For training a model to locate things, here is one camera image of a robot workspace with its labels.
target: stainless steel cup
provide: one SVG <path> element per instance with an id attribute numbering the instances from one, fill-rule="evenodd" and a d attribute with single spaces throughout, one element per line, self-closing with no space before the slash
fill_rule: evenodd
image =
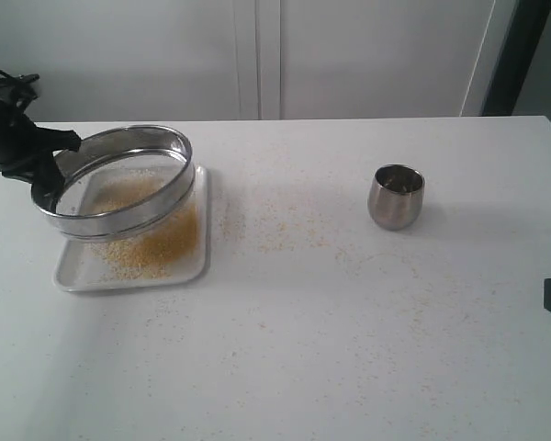
<path id="1" fill-rule="evenodd" d="M 424 177 L 406 165 L 385 165 L 376 171 L 367 208 L 386 230 L 408 227 L 421 214 Z"/>

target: white tray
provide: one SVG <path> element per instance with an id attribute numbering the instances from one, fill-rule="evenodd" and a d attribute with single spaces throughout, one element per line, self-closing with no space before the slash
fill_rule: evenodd
<path id="1" fill-rule="evenodd" d="M 89 182 L 83 200 L 91 198 L 97 186 Z M 187 202 L 197 206 L 198 241 L 191 255 L 182 257 L 165 267 L 164 275 L 157 278 L 120 279 L 113 268 L 94 251 L 94 245 L 67 241 L 55 269 L 53 282 L 64 291 L 96 291 L 120 288 L 146 288 L 184 283 L 198 276 L 206 265 L 208 236 L 208 171 L 196 169 L 196 182 Z"/>

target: yellow grain pile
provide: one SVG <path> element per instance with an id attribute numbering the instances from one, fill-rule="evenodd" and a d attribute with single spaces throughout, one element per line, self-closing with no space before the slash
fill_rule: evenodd
<path id="1" fill-rule="evenodd" d="M 92 213 L 120 209 L 146 198 L 162 182 L 149 176 L 104 186 L 96 195 Z M 198 243 L 196 205 L 189 201 L 152 230 L 138 236 L 95 244 L 93 249 L 112 269 L 113 278 L 159 278 L 169 276 L 168 266 L 191 255 Z"/>

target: dark door frame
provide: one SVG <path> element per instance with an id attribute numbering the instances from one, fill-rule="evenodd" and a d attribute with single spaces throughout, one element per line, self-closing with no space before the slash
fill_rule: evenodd
<path id="1" fill-rule="evenodd" d="M 482 116 L 509 116 L 523 88 L 551 11 L 551 0 L 518 0 Z"/>

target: cabinet door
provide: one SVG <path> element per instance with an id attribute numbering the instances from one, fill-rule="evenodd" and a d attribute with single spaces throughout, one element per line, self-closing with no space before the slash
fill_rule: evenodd
<path id="1" fill-rule="evenodd" d="M 281 116 L 458 116 L 469 90 L 481 103 L 513 6 L 514 0 L 281 0 Z"/>
<path id="2" fill-rule="evenodd" d="M 0 1 L 0 67 L 41 75 L 35 120 L 252 119 L 253 5 Z"/>

